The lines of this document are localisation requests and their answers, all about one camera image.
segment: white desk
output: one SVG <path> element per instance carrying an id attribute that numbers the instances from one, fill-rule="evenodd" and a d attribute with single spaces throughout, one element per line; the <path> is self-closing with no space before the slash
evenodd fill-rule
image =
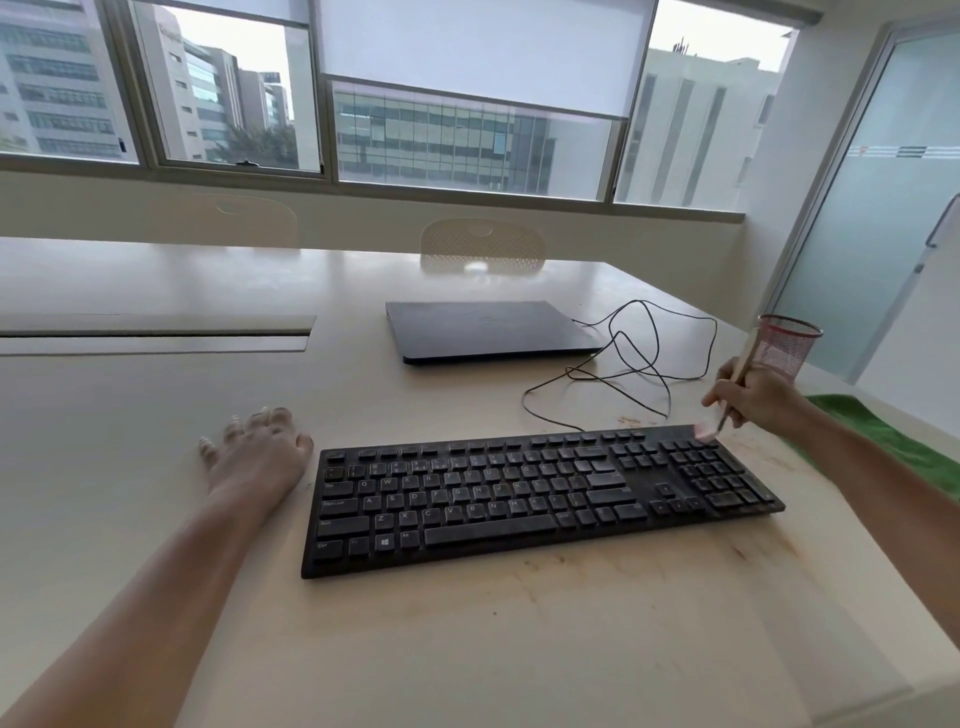
<path id="1" fill-rule="evenodd" d="M 299 353 L 0 358 L 0 709 L 203 499 L 197 439 L 231 415 L 289 405 L 318 449 L 555 429 L 519 397 L 562 360 L 404 366 L 386 301 L 694 310 L 602 263 L 444 276 L 416 255 L 22 239 L 0 240 L 0 260 L 0 313 L 318 317 Z M 696 374 L 710 325 L 658 323 L 661 370 Z M 641 311 L 622 324 L 652 349 Z M 742 340 L 721 325 L 711 370 Z M 815 370 L 801 382 L 841 388 Z M 707 388 L 674 386 L 670 421 L 699 420 Z M 660 423 L 595 384 L 531 402 L 586 428 Z M 304 482 L 241 572 L 180 725 L 800 726 L 960 670 L 831 484 L 753 427 L 722 439 L 785 513 L 312 582 Z"/>

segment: space bar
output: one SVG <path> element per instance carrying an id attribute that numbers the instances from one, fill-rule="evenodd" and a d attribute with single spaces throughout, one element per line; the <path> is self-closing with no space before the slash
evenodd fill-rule
<path id="1" fill-rule="evenodd" d="M 530 516 L 506 521 L 483 521 L 463 525 L 445 525 L 440 528 L 427 528 L 423 531 L 423 542 L 427 546 L 449 546 L 467 541 L 484 541 L 520 536 L 525 533 L 556 531 L 557 522 L 553 516 Z"/>

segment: frosted glass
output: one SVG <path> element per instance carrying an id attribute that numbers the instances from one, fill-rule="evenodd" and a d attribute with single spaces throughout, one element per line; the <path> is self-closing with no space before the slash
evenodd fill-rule
<path id="1" fill-rule="evenodd" d="M 853 378 L 960 190 L 960 35 L 900 43 L 777 312 L 824 330 L 809 361 Z"/>
<path id="2" fill-rule="evenodd" d="M 324 71 L 628 116 L 652 0 L 321 0 Z"/>

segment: roller blind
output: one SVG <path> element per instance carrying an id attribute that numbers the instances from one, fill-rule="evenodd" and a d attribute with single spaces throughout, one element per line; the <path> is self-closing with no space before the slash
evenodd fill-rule
<path id="1" fill-rule="evenodd" d="M 652 0 L 320 0 L 324 72 L 628 116 Z"/>

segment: wall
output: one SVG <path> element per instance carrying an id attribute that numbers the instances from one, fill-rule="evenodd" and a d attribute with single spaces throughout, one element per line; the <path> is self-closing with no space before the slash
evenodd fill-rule
<path id="1" fill-rule="evenodd" d="M 172 234 L 170 218 L 183 207 L 178 205 L 181 195 L 213 191 L 161 182 L 0 172 L 0 235 L 203 244 L 208 240 L 194 226 L 183 226 L 184 234 Z M 714 302 L 705 293 L 712 289 L 715 271 L 741 230 L 739 225 L 719 223 L 326 194 L 239 194 L 268 197 L 293 209 L 303 248 L 416 252 L 420 232 L 434 220 L 512 220 L 544 237 L 548 257 L 609 262 L 704 310 L 712 309 Z"/>
<path id="2" fill-rule="evenodd" d="M 956 0 L 841 0 L 803 30 L 741 191 L 744 235 L 708 298 L 748 326 L 775 273 L 880 27 L 956 8 Z"/>

